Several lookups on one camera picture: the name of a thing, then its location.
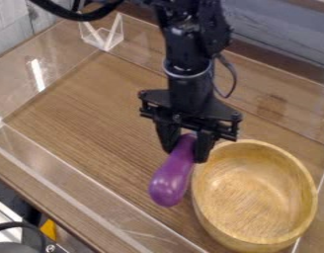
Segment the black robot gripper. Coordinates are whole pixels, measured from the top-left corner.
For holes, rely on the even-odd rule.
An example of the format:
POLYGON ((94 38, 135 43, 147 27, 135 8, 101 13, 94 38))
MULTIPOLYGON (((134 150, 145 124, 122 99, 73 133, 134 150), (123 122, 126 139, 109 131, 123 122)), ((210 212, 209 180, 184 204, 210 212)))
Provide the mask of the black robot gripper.
POLYGON ((165 89, 138 92, 141 116, 155 124, 161 149, 170 153, 180 130, 197 131, 193 147, 196 163, 205 163, 218 138, 234 141, 241 114, 214 96, 213 74, 168 77, 165 89))

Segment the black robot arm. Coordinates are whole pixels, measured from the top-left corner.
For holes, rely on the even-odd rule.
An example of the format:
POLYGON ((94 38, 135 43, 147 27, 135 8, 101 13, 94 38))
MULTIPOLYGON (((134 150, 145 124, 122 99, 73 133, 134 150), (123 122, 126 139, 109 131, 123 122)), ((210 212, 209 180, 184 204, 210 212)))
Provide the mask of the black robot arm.
POLYGON ((164 151, 174 150, 180 132, 196 132, 193 161, 206 161, 214 142, 237 139, 242 116, 222 100, 232 93, 214 85, 214 63, 234 67, 221 51, 230 44, 232 28, 221 0, 143 0, 155 13, 164 38, 164 90, 142 90, 141 116, 155 124, 164 151))

